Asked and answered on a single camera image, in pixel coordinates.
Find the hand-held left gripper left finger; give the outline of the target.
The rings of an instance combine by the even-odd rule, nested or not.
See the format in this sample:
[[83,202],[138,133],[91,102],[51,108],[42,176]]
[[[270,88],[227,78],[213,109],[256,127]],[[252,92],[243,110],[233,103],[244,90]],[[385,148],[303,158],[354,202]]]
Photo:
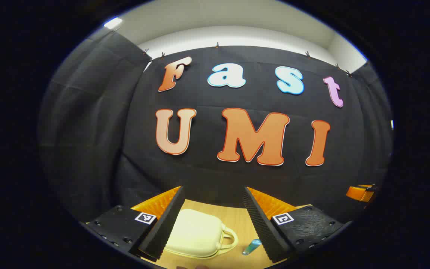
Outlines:
[[115,206],[85,225],[119,251],[156,262],[185,199],[178,186],[136,206]]

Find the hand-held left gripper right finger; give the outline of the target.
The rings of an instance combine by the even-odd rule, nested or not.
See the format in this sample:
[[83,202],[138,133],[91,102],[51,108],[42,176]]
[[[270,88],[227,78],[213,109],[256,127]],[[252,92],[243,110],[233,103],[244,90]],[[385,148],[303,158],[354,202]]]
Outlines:
[[250,187],[244,187],[243,203],[274,263],[310,256],[351,225],[311,204],[295,207]]

